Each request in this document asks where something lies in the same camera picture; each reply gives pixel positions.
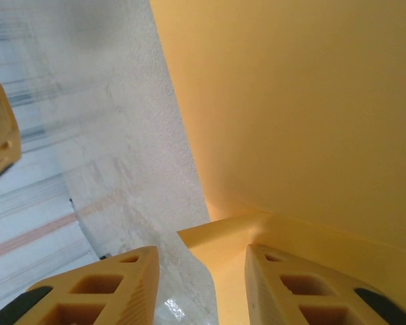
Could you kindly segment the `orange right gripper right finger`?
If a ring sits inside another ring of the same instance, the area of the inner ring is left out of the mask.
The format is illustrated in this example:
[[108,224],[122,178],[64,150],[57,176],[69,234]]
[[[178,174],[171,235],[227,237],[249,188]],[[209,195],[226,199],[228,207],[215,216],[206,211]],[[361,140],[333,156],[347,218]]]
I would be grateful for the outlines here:
[[274,248],[246,249],[251,325],[406,325],[406,311],[374,287]]

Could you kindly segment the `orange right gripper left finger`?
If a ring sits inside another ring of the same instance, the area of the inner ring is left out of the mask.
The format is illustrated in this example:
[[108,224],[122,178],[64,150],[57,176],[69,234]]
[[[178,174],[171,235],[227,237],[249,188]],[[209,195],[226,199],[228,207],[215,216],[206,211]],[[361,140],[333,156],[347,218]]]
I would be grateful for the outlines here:
[[46,278],[0,310],[0,325],[153,325],[156,246]]

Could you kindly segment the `orange cloth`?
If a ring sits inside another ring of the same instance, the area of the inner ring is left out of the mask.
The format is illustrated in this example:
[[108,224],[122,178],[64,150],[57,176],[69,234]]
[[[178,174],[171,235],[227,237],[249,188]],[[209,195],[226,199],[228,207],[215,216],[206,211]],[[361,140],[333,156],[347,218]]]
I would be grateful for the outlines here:
[[406,0],[150,0],[210,222],[180,231],[220,325],[250,325],[246,249],[406,311]]

